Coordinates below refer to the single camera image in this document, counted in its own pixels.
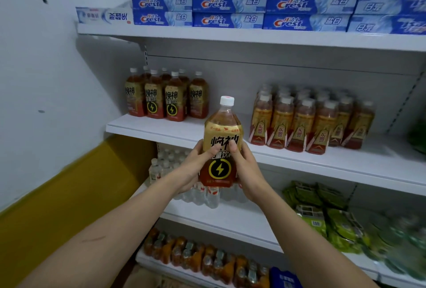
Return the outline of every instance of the yellow wall panel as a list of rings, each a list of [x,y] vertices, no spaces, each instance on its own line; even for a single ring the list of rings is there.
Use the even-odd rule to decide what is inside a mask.
[[[0,213],[1,287],[130,198],[148,176],[152,141],[114,135]]]

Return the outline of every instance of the person's left hand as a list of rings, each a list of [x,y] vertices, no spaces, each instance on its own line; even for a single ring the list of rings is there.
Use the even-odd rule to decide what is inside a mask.
[[[198,173],[201,168],[219,152],[220,147],[220,144],[215,144],[206,152],[201,153],[203,151],[203,140],[197,142],[182,165],[169,174],[176,184],[176,195],[191,189],[198,181]]]

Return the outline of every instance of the person's right hand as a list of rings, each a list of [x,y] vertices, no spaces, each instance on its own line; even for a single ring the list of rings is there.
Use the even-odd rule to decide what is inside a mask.
[[[238,178],[244,194],[248,199],[257,203],[259,195],[270,186],[263,178],[253,153],[245,141],[242,142],[241,152],[234,140],[229,141],[229,149],[237,165]]]

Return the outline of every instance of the toothpaste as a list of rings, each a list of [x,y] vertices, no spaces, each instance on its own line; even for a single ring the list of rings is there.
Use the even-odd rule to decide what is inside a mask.
[[[352,14],[357,0],[268,0],[266,13]]]
[[[191,12],[157,12],[133,10],[135,24],[139,26],[192,27]]]
[[[78,22],[85,24],[133,24],[133,12],[129,8],[75,8]]]
[[[426,0],[358,0],[356,14],[426,14]]]
[[[265,14],[263,28],[269,30],[345,32],[350,15]]]
[[[426,15],[356,15],[348,32],[371,34],[426,34]]]
[[[194,13],[194,27],[262,29],[263,14]]]
[[[193,12],[265,13],[266,0],[192,0]]]
[[[135,10],[191,12],[192,0],[132,0]]]

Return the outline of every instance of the store shelf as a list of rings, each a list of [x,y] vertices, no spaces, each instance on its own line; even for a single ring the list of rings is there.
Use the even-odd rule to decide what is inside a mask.
[[[204,276],[201,272],[195,273],[182,267],[175,267],[171,263],[163,264],[161,261],[145,255],[142,250],[139,250],[136,254],[136,262],[151,271],[165,274],[182,281],[187,281],[196,284],[197,286],[199,285],[206,288],[235,288],[233,284],[225,285],[222,281]]]
[[[238,117],[247,137],[250,116]],[[106,129],[110,133],[193,148],[204,135],[204,121],[187,118],[178,123],[127,114],[107,124]],[[370,134],[361,150],[328,148],[322,156],[251,144],[249,147],[260,163],[426,195],[425,158],[403,138]]]
[[[273,31],[262,29],[220,29],[196,27],[155,27],[136,25],[82,24],[79,34],[111,37],[154,37],[274,43],[286,45],[316,45],[328,47],[426,51],[424,36],[402,34],[357,34],[341,32]]]
[[[398,288],[425,288],[426,281],[416,280],[410,276],[396,274],[392,272],[386,265],[377,263],[377,267],[380,273],[380,282]]]
[[[134,195],[143,192],[143,184]],[[221,200],[219,207],[211,209],[182,200],[172,200],[161,215],[163,219],[175,221],[204,231],[223,235],[235,240],[251,243],[263,248],[282,252],[265,215],[251,201],[241,204]],[[344,253],[370,278],[378,277],[376,265],[363,254]]]

